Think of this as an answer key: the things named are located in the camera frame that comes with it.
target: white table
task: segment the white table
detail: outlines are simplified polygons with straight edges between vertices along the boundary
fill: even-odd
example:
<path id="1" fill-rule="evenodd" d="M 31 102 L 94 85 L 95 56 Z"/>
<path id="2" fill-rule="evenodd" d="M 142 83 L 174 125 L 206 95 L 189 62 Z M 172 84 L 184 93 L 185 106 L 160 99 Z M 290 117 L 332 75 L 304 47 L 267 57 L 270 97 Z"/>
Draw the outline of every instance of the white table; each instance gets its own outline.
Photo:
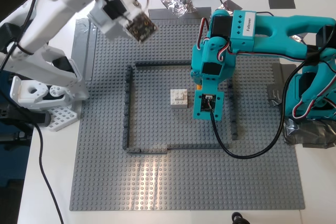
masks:
<path id="1" fill-rule="evenodd" d="M 233 0 L 244 9 L 269 10 L 268 0 Z M 193 0 L 196 7 L 216 9 L 219 0 Z M 278 16 L 312 15 L 336 18 L 335 0 L 295 0 L 296 9 L 272 10 Z M 150 8 L 163 8 L 160 0 L 150 0 Z M 76 15 L 50 42 L 71 56 L 75 20 L 85 16 L 90 7 Z M 306 42 L 314 43 L 308 35 Z M 43 165 L 68 223 L 231 223 L 233 211 L 69 211 L 79 122 L 59 132 L 43 130 Z M 54 203 L 38 166 L 39 138 L 34 134 L 21 201 L 19 224 L 59 223 Z M 251 224 L 336 223 L 336 148 L 317 150 L 296 146 L 305 210 L 240 211 Z"/>

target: lego brick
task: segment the lego brick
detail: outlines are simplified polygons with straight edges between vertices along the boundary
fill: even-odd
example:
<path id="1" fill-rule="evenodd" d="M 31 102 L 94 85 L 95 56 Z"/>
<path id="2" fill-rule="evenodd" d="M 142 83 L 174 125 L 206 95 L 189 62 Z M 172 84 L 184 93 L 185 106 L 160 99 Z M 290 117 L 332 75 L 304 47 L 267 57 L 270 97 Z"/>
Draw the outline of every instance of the lego brick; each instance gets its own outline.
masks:
<path id="1" fill-rule="evenodd" d="M 197 24 L 185 25 L 188 20 Z M 93 79 L 87 83 L 90 98 L 82 105 L 70 210 L 303 209 L 295 149 L 283 137 L 267 154 L 248 161 L 217 148 L 190 149 L 217 142 L 211 122 L 192 119 L 196 85 L 189 66 L 135 68 L 130 133 L 123 127 L 127 65 L 190 60 L 200 21 L 179 22 L 164 20 L 165 25 L 141 46 L 126 38 L 107 41 L 98 31 Z M 277 62 L 237 57 L 233 97 L 238 139 L 231 139 L 227 94 L 223 119 L 217 122 L 233 153 L 257 152 L 276 132 L 280 115 L 268 106 L 266 87 L 274 81 L 271 65 Z M 226 86 L 221 83 L 219 90 L 226 91 Z M 170 89 L 188 89 L 191 108 L 172 110 Z M 165 150 L 168 145 L 179 149 L 140 155 L 141 150 Z"/>
<path id="2" fill-rule="evenodd" d="M 270 9 L 295 9 L 294 0 L 268 0 Z"/>
<path id="3" fill-rule="evenodd" d="M 166 67 L 166 66 L 190 66 L 191 60 L 142 60 L 136 61 L 135 66 L 139 67 Z"/>
<path id="4" fill-rule="evenodd" d="M 170 90 L 170 106 L 172 109 L 188 108 L 188 90 L 171 89 Z"/>

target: red and white wire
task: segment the red and white wire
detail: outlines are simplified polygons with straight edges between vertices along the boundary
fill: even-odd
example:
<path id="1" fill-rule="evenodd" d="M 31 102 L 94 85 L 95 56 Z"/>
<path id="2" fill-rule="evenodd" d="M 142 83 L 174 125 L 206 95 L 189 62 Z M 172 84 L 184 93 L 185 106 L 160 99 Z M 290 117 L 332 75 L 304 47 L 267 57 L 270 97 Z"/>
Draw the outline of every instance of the red and white wire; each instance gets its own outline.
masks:
<path id="1" fill-rule="evenodd" d="M 205 38 L 203 39 L 203 44 L 204 44 L 204 42 L 207 41 L 207 40 L 210 40 L 210 38 L 205 37 Z"/>
<path id="2" fill-rule="evenodd" d="M 312 100 L 309 103 L 309 106 L 308 106 L 306 112 L 303 115 L 301 115 L 301 116 L 296 116 L 296 110 L 298 109 L 298 107 L 300 107 L 303 104 L 303 101 L 301 99 L 301 101 L 298 104 L 296 104 L 294 106 L 294 108 L 293 108 L 293 111 L 292 111 L 293 118 L 294 119 L 303 119 L 303 118 L 305 118 L 309 114 L 309 112 L 310 112 L 311 108 L 313 107 L 314 103 L 315 103 L 315 100 Z"/>
<path id="3" fill-rule="evenodd" d="M 336 104 L 333 102 L 333 101 L 331 101 L 329 98 L 326 98 L 326 97 L 324 97 L 323 98 L 325 101 L 327 101 L 331 106 L 333 106 L 335 109 L 336 109 Z"/>
<path id="4" fill-rule="evenodd" d="M 200 31 L 198 32 L 198 38 L 197 38 L 197 49 L 200 50 L 201 47 L 199 46 L 200 43 L 201 43 L 201 37 L 202 37 L 202 33 L 203 33 L 203 27 L 204 27 L 204 24 L 206 26 L 206 31 L 208 32 L 209 31 L 209 22 L 206 18 L 202 18 L 201 20 L 201 25 L 200 25 Z"/>
<path id="5" fill-rule="evenodd" d="M 325 93 L 325 92 L 326 92 L 326 91 L 333 85 L 333 83 L 335 82 L 335 80 L 336 80 L 336 75 L 331 79 L 331 81 L 329 82 L 329 84 L 328 84 L 324 89 L 322 89 L 322 91 L 321 91 L 320 93 L 318 93 L 317 98 L 320 97 L 321 95 L 323 95 L 323 93 Z M 302 119 L 302 118 L 305 118 L 305 117 L 309 114 L 309 112 L 310 112 L 311 108 L 313 107 L 315 101 L 316 101 L 316 99 L 312 100 L 312 101 L 309 103 L 309 106 L 308 106 L 306 112 L 305 112 L 303 115 L 301 115 L 301 116 L 296 116 L 296 110 L 298 109 L 298 107 L 300 107 L 300 106 L 303 104 L 303 101 L 302 101 L 302 99 L 301 99 L 301 101 L 300 101 L 298 104 L 296 104 L 296 105 L 294 106 L 294 108 L 293 108 L 293 111 L 292 111 L 292 116 L 293 116 L 293 118 L 294 118 L 294 119 Z"/>
<path id="6" fill-rule="evenodd" d="M 217 54 L 217 60 L 222 62 L 224 60 L 223 53 L 227 50 L 229 47 L 229 43 L 226 43 L 226 45 L 218 52 Z"/>

